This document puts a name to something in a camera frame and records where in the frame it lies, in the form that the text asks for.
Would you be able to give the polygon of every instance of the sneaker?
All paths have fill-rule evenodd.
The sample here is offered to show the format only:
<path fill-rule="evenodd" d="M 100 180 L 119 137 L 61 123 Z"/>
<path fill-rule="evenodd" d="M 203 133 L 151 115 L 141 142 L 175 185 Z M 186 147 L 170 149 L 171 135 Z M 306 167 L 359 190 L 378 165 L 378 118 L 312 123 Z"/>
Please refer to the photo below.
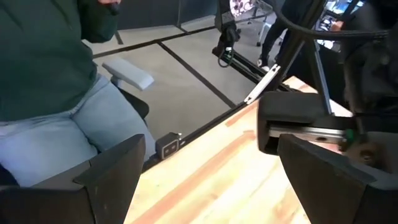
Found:
<path fill-rule="evenodd" d="M 266 65 L 265 63 L 263 63 L 261 59 L 259 59 L 259 60 L 257 61 L 257 66 L 260 67 L 261 69 L 263 69 L 264 71 L 269 72 L 269 69 L 270 69 L 270 68 L 268 67 L 268 65 Z"/>

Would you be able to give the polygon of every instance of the wire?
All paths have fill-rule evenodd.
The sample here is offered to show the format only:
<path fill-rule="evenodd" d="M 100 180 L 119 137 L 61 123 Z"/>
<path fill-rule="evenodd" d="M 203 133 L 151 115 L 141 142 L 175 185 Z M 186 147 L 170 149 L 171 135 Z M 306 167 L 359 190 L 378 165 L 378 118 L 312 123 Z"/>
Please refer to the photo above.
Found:
<path fill-rule="evenodd" d="M 320 40 L 346 40 L 346 39 L 385 39 L 389 30 L 379 30 L 379 31 L 339 31 L 339 32 L 330 32 L 330 31 L 315 31 L 304 28 L 302 26 L 298 26 L 288 20 L 280 8 L 277 6 L 276 0 L 270 0 L 269 4 L 274 8 L 274 12 L 276 16 L 287 26 L 288 29 L 297 31 L 306 35 L 307 37 L 312 37 L 314 39 Z"/>
<path fill-rule="evenodd" d="M 218 56 L 217 62 L 218 62 L 218 65 L 219 65 L 221 68 L 228 68 L 228 67 L 232 64 L 232 59 L 234 58 L 235 51 L 234 51 L 234 49 L 232 48 L 231 53 L 228 54 L 228 55 L 230 56 L 230 58 L 229 58 L 229 62 L 227 62 L 226 65 L 222 65 L 222 64 L 221 64 L 221 61 L 222 61 L 221 58 L 223 57 L 224 53 L 225 53 L 225 49 L 223 49 L 223 51 L 221 52 L 221 54 Z"/>

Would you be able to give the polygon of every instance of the person's foot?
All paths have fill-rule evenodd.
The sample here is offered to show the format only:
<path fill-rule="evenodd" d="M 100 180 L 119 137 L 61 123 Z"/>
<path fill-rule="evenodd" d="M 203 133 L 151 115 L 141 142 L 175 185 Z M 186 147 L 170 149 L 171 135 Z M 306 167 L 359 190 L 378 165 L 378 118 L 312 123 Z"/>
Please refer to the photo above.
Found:
<path fill-rule="evenodd" d="M 261 69 L 263 69 L 266 72 L 269 72 L 269 67 L 268 67 L 268 63 L 266 61 L 264 61 L 263 59 L 259 59 L 257 61 L 257 66 L 260 67 Z"/>
<path fill-rule="evenodd" d="M 224 51 L 224 43 L 221 41 L 218 41 L 217 47 L 213 48 L 211 53 L 215 54 L 217 57 L 219 57 Z"/>

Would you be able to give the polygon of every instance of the person's leg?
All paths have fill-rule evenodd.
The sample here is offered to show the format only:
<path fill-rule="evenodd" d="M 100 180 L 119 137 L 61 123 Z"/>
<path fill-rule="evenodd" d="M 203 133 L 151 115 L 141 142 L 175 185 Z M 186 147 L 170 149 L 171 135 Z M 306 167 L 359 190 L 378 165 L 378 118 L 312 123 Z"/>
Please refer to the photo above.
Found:
<path fill-rule="evenodd" d="M 275 41 L 280 37 L 280 35 L 282 35 L 285 29 L 286 26 L 283 24 L 283 22 L 280 19 L 276 19 L 275 23 L 269 29 L 264 43 L 262 44 L 261 57 L 259 62 L 260 67 L 268 66 L 269 52 L 272 50 Z"/>
<path fill-rule="evenodd" d="M 79 127 L 63 116 L 0 124 L 0 164 L 30 187 L 97 155 Z"/>
<path fill-rule="evenodd" d="M 82 102 L 72 120 L 100 151 L 110 149 L 136 134 L 144 134 L 145 160 L 155 154 L 155 141 L 144 120 L 105 77 L 99 75 Z"/>
<path fill-rule="evenodd" d="M 290 30 L 287 30 L 286 33 L 285 33 L 285 37 L 284 37 L 284 39 L 283 39 L 283 41 L 282 41 L 282 44 L 280 45 L 279 52 L 278 52 L 278 54 L 277 54 L 277 56 L 276 56 L 276 58 L 275 58 L 275 60 L 276 60 L 277 63 L 279 63 L 279 60 L 278 60 L 278 59 L 279 59 L 280 56 L 282 55 L 282 52 L 283 52 L 283 50 L 284 50 L 285 47 L 286 47 L 286 43 L 287 43 L 287 41 L 289 40 L 291 33 L 292 33 L 292 32 L 291 32 Z"/>

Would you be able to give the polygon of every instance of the black wall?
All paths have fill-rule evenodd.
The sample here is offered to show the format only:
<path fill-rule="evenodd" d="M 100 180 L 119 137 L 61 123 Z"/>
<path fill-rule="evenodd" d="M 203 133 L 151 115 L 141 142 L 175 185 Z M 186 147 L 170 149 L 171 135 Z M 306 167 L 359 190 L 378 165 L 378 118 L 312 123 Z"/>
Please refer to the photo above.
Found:
<path fill-rule="evenodd" d="M 218 0 L 180 0 L 180 23 L 215 15 Z"/>
<path fill-rule="evenodd" d="M 217 0 L 123 0 L 119 30 L 178 25 L 216 13 Z"/>

